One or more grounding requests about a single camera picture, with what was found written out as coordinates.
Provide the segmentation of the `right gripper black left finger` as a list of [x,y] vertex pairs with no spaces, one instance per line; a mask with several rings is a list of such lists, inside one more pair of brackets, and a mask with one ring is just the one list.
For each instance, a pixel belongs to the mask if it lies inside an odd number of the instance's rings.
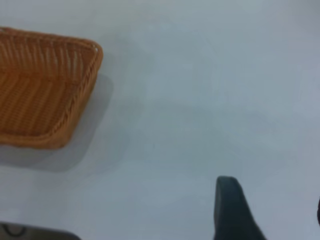
[[232,176],[219,176],[214,201],[215,240],[264,240],[242,186]]

